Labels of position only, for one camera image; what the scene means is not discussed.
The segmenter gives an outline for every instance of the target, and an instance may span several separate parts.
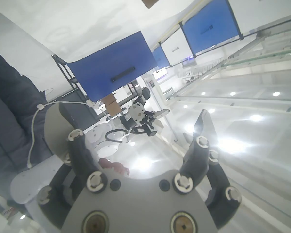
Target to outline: blue panel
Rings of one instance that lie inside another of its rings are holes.
[[[137,32],[68,66],[95,102],[153,69],[157,63],[142,33]],[[111,81],[121,73],[123,76]]]
[[[207,4],[185,23],[183,32],[194,53],[238,35],[225,0]]]
[[[169,66],[169,62],[164,54],[162,47],[157,47],[153,51],[153,56],[157,62],[157,66],[159,67],[159,69]]]

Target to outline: person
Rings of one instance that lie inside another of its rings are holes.
[[[40,103],[47,103],[43,93],[0,55],[0,195],[7,201],[12,200],[9,188],[13,178],[27,170],[32,143],[31,121]],[[46,112],[47,108],[41,110],[35,118],[35,144],[30,160],[33,167],[53,155],[44,140]],[[105,158],[99,163],[102,168],[129,173],[121,163]]]

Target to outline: light fixture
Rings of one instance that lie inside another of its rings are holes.
[[[253,122],[259,122],[263,119],[263,117],[261,115],[252,115],[250,116],[250,120]]]
[[[142,172],[145,172],[150,169],[153,161],[147,157],[138,158],[135,162],[135,166],[133,168],[138,169]]]
[[[185,130],[189,133],[195,132],[194,125],[192,125],[192,124],[186,125]]]
[[[244,152],[245,149],[248,147],[248,143],[244,143],[242,141],[232,139],[232,138],[226,138],[219,140],[218,147],[230,154],[240,153]]]

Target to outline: screw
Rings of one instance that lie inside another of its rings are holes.
[[[86,181],[86,186],[89,191],[91,192],[97,192],[103,188],[102,178],[101,178],[101,172],[95,171],[93,172]]]
[[[43,187],[38,195],[37,195],[37,200],[39,204],[47,204],[49,202],[49,197],[50,197],[50,191],[52,190],[51,186],[45,186]]]
[[[183,175],[181,175],[180,179],[178,180],[179,186],[188,189],[190,187],[189,179]]]
[[[240,194],[238,189],[233,187],[233,186],[227,187],[225,190],[225,194],[226,194],[226,197],[229,201],[230,200],[234,200],[234,201],[238,201],[238,202],[242,201],[242,195]]]
[[[208,140],[206,137],[204,136],[199,136],[196,138],[196,142],[199,146],[201,146],[202,148],[208,148]]]
[[[91,179],[90,179],[90,185],[93,187],[93,188],[96,188],[100,185],[101,183],[101,177],[100,175],[94,175]]]
[[[215,150],[210,150],[210,158],[214,160],[218,160],[219,158],[219,153]]]

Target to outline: metal frame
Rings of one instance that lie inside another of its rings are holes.
[[[172,67],[172,65],[170,64],[170,62],[169,62],[169,60],[168,60],[168,58],[167,58],[167,56],[166,56],[166,54],[165,54],[165,52],[164,52],[164,50],[163,50],[163,47],[162,47],[162,43],[161,43],[161,41],[159,41],[159,46],[160,46],[160,48],[162,49],[162,51],[163,51],[163,53],[164,53],[164,55],[165,55],[165,58],[166,58],[166,60],[168,61],[168,64],[169,64],[169,66],[168,67]]]
[[[233,12],[232,7],[231,7],[231,5],[230,5],[230,1],[229,1],[229,0],[225,0],[225,2],[226,2],[226,4],[227,4],[227,6],[228,6],[228,9],[229,9],[230,14],[231,14],[232,19],[233,19],[233,22],[234,22],[234,24],[235,24],[235,26],[236,26],[236,30],[237,30],[237,33],[238,33],[239,39],[240,39],[240,40],[243,40],[243,39],[244,39],[244,36],[243,36],[243,34],[241,33],[241,30],[240,30],[239,25],[238,25],[238,23],[237,23],[237,20],[236,20],[236,18],[235,18],[234,12]]]
[[[179,22],[179,26],[180,26],[180,28],[181,28],[181,30],[182,30],[182,32],[183,32],[183,35],[184,35],[184,37],[185,37],[185,40],[186,40],[187,44],[189,45],[190,51],[191,51],[191,53],[192,53],[192,55],[193,55],[193,58],[196,58],[196,54],[193,52],[192,47],[191,47],[191,45],[190,45],[190,43],[189,43],[189,41],[188,41],[188,39],[187,39],[187,36],[186,36],[185,32],[183,31],[183,24],[182,24],[182,21]]]
[[[54,59],[56,65],[58,66],[58,68],[60,69],[60,71],[62,72],[62,74],[64,75],[64,77],[66,78],[66,80],[68,81],[68,83],[70,84],[72,91],[69,91],[59,97],[57,97],[56,99],[54,99],[53,101],[56,100],[60,100],[63,97],[65,97],[66,95],[70,94],[71,92],[76,92],[77,95],[79,96],[80,100],[82,102],[86,102],[89,98],[87,97],[87,95],[84,95],[82,90],[77,86],[77,83],[79,83],[79,81],[77,80],[77,78],[72,77],[72,75],[69,73],[69,71],[67,70],[67,68],[65,66],[67,65],[67,62],[65,62],[64,60],[62,60],[60,57],[58,57],[57,55],[53,54],[52,58]],[[135,93],[133,93],[132,89],[129,87],[129,85],[127,84],[129,90],[131,91],[131,95],[128,96],[126,99],[122,100],[121,102],[119,102],[119,106],[123,106],[125,105],[127,102],[131,101],[132,99],[138,97],[138,93],[137,90],[135,88],[135,86],[133,85],[132,82],[130,82],[133,86],[133,89],[135,91]],[[90,112],[90,114],[93,116],[95,121],[99,121],[100,119],[102,119],[103,117],[105,117],[104,113],[100,113],[97,114],[95,112],[95,110],[91,109],[90,107],[87,106],[88,111]]]

